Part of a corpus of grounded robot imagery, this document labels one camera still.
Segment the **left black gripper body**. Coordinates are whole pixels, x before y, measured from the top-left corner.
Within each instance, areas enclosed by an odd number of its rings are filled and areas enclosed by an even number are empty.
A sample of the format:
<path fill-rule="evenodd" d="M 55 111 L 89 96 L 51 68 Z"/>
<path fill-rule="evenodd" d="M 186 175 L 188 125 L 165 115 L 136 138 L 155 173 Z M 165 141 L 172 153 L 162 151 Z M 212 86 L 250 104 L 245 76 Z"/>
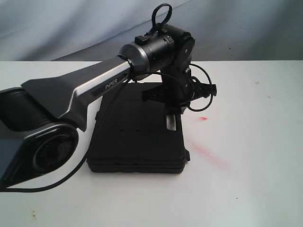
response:
<path fill-rule="evenodd" d="M 161 84 L 142 92 L 142 100 L 156 101 L 165 103 L 171 109 L 179 109 L 179 113 L 183 113 L 185 108 L 192 112 L 202 112 L 206 110 L 213 102 L 213 98 L 217 96 L 216 84 L 212 83 L 207 71 L 201 66 L 191 63 L 193 66 L 201 70 L 207 77 L 208 83 L 202 83 L 197 77 L 192 76 L 190 67 L 183 72 L 178 72 L 172 68 L 164 73 L 162 71 L 147 71 L 148 75 L 160 75 Z M 210 98 L 209 103 L 200 109 L 190 107 L 192 101 L 200 98 Z"/>

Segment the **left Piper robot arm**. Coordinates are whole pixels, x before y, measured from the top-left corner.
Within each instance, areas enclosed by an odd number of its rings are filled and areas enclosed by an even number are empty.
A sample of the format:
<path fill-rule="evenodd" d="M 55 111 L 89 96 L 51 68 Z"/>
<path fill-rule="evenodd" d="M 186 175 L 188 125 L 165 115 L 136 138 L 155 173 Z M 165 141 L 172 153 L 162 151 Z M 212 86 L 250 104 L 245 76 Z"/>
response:
<path fill-rule="evenodd" d="M 0 189 L 63 166 L 87 129 L 88 106 L 102 99 L 82 158 L 94 172 L 180 173 L 190 160 L 181 115 L 212 82 L 192 76 L 192 35 L 153 23 L 109 60 L 65 75 L 31 79 L 0 93 Z"/>

